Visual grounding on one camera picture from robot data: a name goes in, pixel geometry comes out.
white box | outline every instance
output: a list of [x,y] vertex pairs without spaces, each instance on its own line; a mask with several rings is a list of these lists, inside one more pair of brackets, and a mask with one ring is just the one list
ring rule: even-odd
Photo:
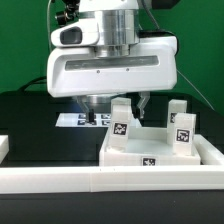
[[100,151],[100,166],[200,165],[195,147],[192,156],[173,155],[166,136],[166,128],[130,127],[125,152],[111,152],[106,148],[108,131]]

green wall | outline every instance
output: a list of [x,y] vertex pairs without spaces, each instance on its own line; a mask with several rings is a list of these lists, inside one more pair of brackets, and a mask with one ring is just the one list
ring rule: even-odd
[[[48,0],[2,1],[0,92],[16,90],[27,81],[46,75],[47,4]],[[57,0],[52,15],[61,5]],[[180,39],[178,69],[224,115],[224,1],[182,0],[172,10],[153,13],[162,28],[173,31]],[[152,28],[144,12],[140,13],[140,22],[143,28]],[[189,93],[203,101],[180,76],[173,91]]]

black table surface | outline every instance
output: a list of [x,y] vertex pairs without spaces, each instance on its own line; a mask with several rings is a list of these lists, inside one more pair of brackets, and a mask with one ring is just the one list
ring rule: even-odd
[[[133,104],[137,94],[130,94]],[[224,152],[224,118],[186,94],[152,93],[143,126],[166,127],[168,102],[188,101],[196,133]],[[97,105],[96,112],[109,112]],[[0,134],[9,135],[3,167],[97,166],[107,128],[58,128],[60,113],[80,113],[72,98],[46,92],[0,94]],[[148,191],[0,195],[1,223],[224,223],[224,191]]]

cable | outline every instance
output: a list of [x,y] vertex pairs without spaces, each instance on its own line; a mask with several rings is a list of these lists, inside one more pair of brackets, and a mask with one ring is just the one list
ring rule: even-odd
[[150,12],[150,10],[147,8],[145,0],[141,0],[141,3],[142,3],[143,8],[145,9],[147,15],[149,16],[149,18],[151,19],[152,23],[156,27],[156,29],[160,30],[159,23],[157,22],[157,20],[153,16],[153,14]]
[[180,74],[193,87],[193,89],[205,100],[205,102],[210,106],[210,108],[212,110],[215,110],[215,108],[208,101],[208,99],[200,92],[200,90],[183,73],[181,73],[178,69],[177,69],[177,73]]
[[50,9],[51,9],[51,3],[53,3],[53,0],[49,0],[47,5],[47,36],[48,36],[48,48],[49,52],[52,51],[52,45],[51,45],[51,22],[50,22]]
[[25,85],[21,86],[18,91],[24,92],[29,86],[31,85],[37,85],[37,84],[46,84],[47,82],[43,82],[43,80],[46,80],[46,76],[42,76],[36,79],[31,80],[30,82],[26,83]]

white platform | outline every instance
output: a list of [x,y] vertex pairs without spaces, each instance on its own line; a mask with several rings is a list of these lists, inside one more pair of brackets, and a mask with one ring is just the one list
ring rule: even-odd
[[194,144],[203,166],[1,168],[0,194],[224,189],[224,156],[200,135]]

